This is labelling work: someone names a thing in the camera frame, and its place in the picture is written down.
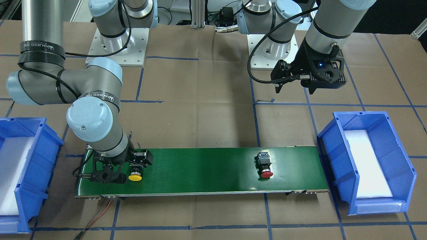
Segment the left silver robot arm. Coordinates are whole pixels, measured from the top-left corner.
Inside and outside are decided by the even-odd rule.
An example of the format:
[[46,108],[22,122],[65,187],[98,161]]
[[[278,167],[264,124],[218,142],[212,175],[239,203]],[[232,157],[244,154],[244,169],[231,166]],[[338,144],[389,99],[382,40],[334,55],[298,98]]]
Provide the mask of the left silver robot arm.
[[[317,89],[343,87],[347,82],[341,48],[374,3],[374,0],[321,0],[317,7],[303,11],[293,0],[242,0],[236,11],[239,32],[263,34],[249,54],[248,75],[258,83],[273,84],[276,93],[295,80],[310,94]],[[288,63],[292,37],[298,24],[311,12],[315,12],[311,25],[293,61]],[[276,61],[270,80],[252,74],[252,58],[256,54]]]

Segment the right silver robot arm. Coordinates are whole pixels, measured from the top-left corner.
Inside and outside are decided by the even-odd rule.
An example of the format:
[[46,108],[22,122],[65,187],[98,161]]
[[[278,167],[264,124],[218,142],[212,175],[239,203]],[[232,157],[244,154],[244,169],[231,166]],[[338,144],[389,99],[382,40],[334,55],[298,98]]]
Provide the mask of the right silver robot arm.
[[61,14],[60,0],[22,1],[20,70],[9,75],[7,91],[22,105],[70,104],[68,126],[92,147],[81,164],[92,160],[92,172],[81,173],[79,166],[73,176],[102,184],[140,181],[154,156],[135,149],[119,124],[122,67],[99,55],[85,69],[65,69]]

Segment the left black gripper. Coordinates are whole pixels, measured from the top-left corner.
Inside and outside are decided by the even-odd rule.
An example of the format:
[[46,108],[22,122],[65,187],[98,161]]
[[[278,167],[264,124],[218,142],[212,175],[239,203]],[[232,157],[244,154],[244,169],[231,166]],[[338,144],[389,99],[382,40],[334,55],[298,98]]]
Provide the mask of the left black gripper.
[[279,60],[270,74],[271,82],[275,84],[276,94],[279,94],[286,83],[300,80],[304,88],[312,95],[319,89],[337,89],[347,82],[344,75],[343,53],[337,43],[332,43],[332,49],[327,53],[318,53],[303,40],[300,49],[292,63]]

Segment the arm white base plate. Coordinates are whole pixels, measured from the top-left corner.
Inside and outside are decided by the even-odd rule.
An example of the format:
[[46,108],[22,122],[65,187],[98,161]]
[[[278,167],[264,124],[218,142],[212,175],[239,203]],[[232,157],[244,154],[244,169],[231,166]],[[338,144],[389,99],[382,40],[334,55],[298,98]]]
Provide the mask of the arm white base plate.
[[[121,66],[143,67],[149,30],[148,28],[133,28],[127,48],[109,56],[109,58]],[[93,56],[114,53],[124,46],[128,39],[128,34],[129,30],[127,29],[120,37],[107,38],[100,34],[99,29],[96,29],[87,54]]]
[[295,35],[292,36],[290,42],[285,44],[279,44],[267,38],[252,56],[251,69],[272,70],[280,59],[292,63],[298,50]]

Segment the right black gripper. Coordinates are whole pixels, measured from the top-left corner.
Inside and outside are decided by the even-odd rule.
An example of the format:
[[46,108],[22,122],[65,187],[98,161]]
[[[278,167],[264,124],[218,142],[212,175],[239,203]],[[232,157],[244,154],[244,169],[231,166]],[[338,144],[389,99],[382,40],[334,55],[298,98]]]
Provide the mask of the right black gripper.
[[90,181],[102,184],[123,184],[127,182],[128,176],[122,173],[126,162],[140,164],[144,168],[153,165],[154,155],[148,149],[136,150],[131,141],[125,150],[115,157],[107,157],[106,154],[95,153],[92,162]]

